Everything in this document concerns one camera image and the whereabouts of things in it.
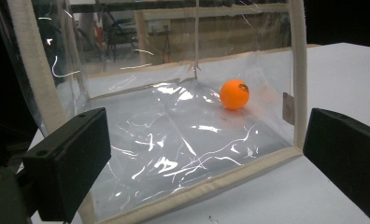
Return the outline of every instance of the orange ball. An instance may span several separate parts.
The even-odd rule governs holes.
[[[242,80],[229,80],[221,88],[220,99],[225,107],[239,109],[249,101],[249,87]]]

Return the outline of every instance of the transparent plastic enclosure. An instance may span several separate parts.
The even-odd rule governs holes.
[[[292,146],[286,0],[33,5],[66,115],[107,109],[112,158],[91,190],[97,222]],[[231,79],[249,89],[237,110],[220,99]]]

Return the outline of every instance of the dark background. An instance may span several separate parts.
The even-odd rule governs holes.
[[[305,0],[305,8],[308,44],[370,47],[370,1]],[[9,159],[29,147],[36,129],[0,35],[0,164],[16,161]]]

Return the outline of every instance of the black object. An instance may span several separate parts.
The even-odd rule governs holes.
[[[77,115],[23,156],[24,169],[16,181],[5,185],[2,180],[10,179],[10,175],[0,173],[0,208],[7,207],[13,198],[24,204],[10,213],[2,209],[0,220],[7,214],[19,215],[14,222],[0,223],[23,223],[24,217],[36,210],[44,221],[72,221],[109,159],[106,110],[99,108]],[[16,197],[9,194],[13,189]]]
[[[370,127],[348,116],[313,108],[305,156],[370,217]]]

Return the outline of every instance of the table surface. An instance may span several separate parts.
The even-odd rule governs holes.
[[[370,48],[346,43],[307,50],[308,114],[314,107],[370,126]],[[42,138],[36,134],[34,144]],[[33,223],[43,223],[38,215]],[[80,223],[76,215],[73,223]],[[249,182],[146,223],[370,223],[305,156]]]

